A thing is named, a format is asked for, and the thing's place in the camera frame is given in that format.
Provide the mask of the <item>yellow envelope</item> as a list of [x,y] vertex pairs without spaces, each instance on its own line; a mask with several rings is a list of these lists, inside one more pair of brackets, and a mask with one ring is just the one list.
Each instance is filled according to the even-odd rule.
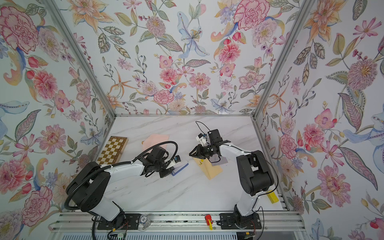
[[193,158],[193,160],[200,167],[200,169],[208,178],[208,180],[212,180],[217,175],[223,172],[223,169],[220,166],[212,166],[209,160],[202,160],[197,158]]

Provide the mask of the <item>blue floral letter paper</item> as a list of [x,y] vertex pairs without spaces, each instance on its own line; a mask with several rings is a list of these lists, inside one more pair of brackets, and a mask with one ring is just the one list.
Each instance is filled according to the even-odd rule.
[[184,170],[188,165],[189,165],[188,162],[181,163],[179,166],[175,167],[175,168],[172,170],[171,175],[172,175],[172,176],[177,175],[179,172],[181,172],[182,170]]

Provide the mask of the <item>grey envelope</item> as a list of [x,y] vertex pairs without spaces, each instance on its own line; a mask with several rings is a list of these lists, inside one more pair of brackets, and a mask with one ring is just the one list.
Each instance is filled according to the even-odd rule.
[[219,156],[217,154],[210,157],[209,161],[212,164],[212,166],[220,166],[228,163],[228,160],[225,157]]

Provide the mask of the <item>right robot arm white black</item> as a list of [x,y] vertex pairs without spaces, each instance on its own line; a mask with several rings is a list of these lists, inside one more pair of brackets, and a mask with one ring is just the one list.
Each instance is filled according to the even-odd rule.
[[189,156],[209,160],[211,157],[235,160],[239,179],[243,188],[240,201],[234,207],[234,217],[240,222],[251,219],[255,214],[255,207],[261,196],[274,192],[275,170],[266,160],[260,150],[247,151],[230,141],[223,140],[219,130],[212,130],[196,137],[199,144],[189,153]]

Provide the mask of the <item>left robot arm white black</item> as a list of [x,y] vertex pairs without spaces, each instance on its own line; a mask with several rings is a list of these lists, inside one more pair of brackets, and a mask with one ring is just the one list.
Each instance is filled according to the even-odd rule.
[[161,146],[149,148],[148,153],[141,153],[132,161],[111,165],[88,163],[66,189],[66,210],[80,210],[99,216],[108,222],[123,222],[125,212],[120,206],[105,197],[107,187],[117,181],[130,177],[149,177],[159,173],[163,178],[172,172],[171,162],[176,154],[168,160],[169,153]]

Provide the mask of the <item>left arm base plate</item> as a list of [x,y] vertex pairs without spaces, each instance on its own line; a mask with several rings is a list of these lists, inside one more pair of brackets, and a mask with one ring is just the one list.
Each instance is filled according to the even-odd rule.
[[114,220],[100,219],[97,230],[138,230],[141,214],[119,214]]

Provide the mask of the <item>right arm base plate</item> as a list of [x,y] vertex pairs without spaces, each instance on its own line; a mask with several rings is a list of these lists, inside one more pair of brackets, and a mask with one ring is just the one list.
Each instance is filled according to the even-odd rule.
[[243,217],[235,213],[221,213],[217,225],[222,230],[261,230],[262,222],[258,214]]

